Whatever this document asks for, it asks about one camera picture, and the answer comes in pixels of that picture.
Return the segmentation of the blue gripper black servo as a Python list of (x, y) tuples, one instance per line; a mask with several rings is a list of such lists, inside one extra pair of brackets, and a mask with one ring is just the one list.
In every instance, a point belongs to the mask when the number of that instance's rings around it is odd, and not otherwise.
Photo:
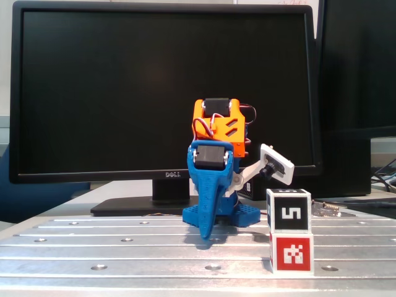
[(233, 145), (222, 141), (193, 141), (187, 150), (187, 167), (199, 195), (197, 219), (202, 239), (212, 234), (218, 201), (235, 191), (233, 152)]

